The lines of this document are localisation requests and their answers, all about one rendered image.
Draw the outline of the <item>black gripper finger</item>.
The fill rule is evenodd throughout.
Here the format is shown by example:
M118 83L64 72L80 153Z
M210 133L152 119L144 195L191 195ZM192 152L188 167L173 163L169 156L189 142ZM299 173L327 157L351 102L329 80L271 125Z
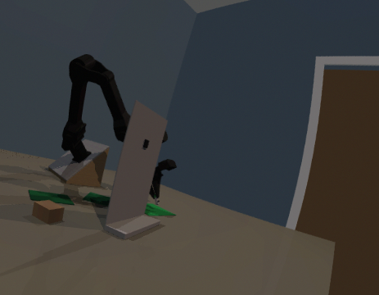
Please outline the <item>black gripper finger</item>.
M156 197L160 197L160 178L163 175L154 175L153 180L152 180L152 185L155 191Z
M155 199L155 198L154 198L155 192L154 192L154 189L153 189L153 187L152 187L152 184L151 184L151 189L150 189L149 194L152 196L153 199Z

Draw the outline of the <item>green square mat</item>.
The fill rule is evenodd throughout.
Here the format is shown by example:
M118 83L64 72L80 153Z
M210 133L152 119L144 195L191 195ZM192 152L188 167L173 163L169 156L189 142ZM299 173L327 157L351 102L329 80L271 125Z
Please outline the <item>green square mat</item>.
M154 204L147 204L145 214L149 216L175 216L174 213L164 210Z

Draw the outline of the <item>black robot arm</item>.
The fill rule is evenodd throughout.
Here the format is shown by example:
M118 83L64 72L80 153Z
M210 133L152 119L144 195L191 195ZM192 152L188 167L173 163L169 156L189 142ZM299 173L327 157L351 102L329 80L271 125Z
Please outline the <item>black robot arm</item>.
M115 83L114 73L107 70L91 55L84 54L70 62L69 76L72 82L69 119L62 133L62 149L71 151L72 161L80 163L91 152L88 152L82 143L86 123L82 121L83 102L85 99L87 82L91 81L101 86L106 103L113 116L113 128L116 138L123 142L129 124L129 113L124 108L120 92Z

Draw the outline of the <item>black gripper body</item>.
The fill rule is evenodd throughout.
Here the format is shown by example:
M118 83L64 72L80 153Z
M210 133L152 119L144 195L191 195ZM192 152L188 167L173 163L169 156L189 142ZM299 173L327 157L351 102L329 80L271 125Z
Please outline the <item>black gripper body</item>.
M161 161L158 163L158 166L155 168L155 175L162 175L162 170L172 170L175 169L177 166L173 160L166 159L164 161Z

